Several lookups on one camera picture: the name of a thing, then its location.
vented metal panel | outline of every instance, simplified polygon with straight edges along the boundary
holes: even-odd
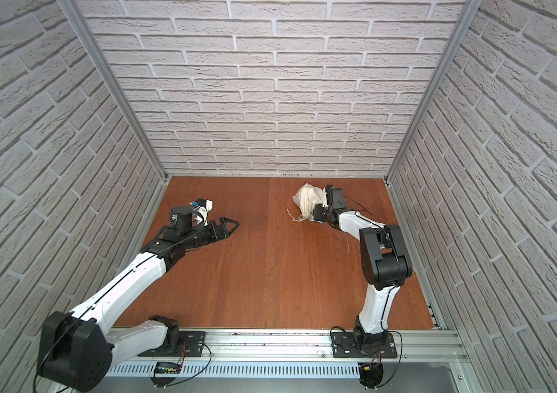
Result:
[[[207,360],[187,361],[178,377],[191,377]],[[150,377],[155,360],[129,360],[112,368],[107,377]],[[205,378],[324,378],[357,379],[356,362],[229,362],[213,361],[198,377]],[[158,374],[171,377],[172,374]]]

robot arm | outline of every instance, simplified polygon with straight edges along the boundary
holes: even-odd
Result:
[[[360,241],[361,271],[368,282],[366,301],[355,321],[353,340],[360,352],[372,353],[386,343],[394,296],[412,275],[412,263],[398,225],[377,223],[346,207],[341,188],[327,185],[314,220],[327,222]]]
[[[173,208],[170,225],[121,272],[90,299],[70,312],[54,312],[43,322],[38,374],[82,392],[93,389],[110,367],[148,350],[166,347],[173,352],[178,322],[156,316],[139,326],[110,333],[124,310],[154,281],[185,255],[229,237],[239,226],[224,217],[208,221],[210,200]]]

wooden floor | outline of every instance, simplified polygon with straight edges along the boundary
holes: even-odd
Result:
[[[353,328],[367,287],[359,241],[329,224],[292,221],[285,209],[300,214],[292,196],[306,182],[342,187],[372,219],[397,223],[379,179],[174,177],[146,243],[168,224],[172,207],[199,197],[213,200],[210,219],[224,216],[241,226],[226,240],[188,252],[116,325],[134,326],[160,314],[185,327]],[[394,299],[389,326],[433,328],[416,274]]]

white brick wallpaper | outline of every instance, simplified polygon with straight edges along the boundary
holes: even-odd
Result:
[[[463,2],[79,4],[170,174],[382,177]]]
[[[487,391],[557,392],[557,1],[485,0],[391,181]]]
[[[31,392],[43,319],[124,263],[156,184],[58,4],[0,0],[0,392]]]

white fabric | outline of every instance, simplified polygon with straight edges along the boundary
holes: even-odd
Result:
[[[305,183],[292,198],[300,208],[301,213],[298,219],[293,217],[292,219],[294,221],[304,221],[305,219],[314,221],[314,208],[316,204],[322,203],[323,195],[324,192],[321,188]]]

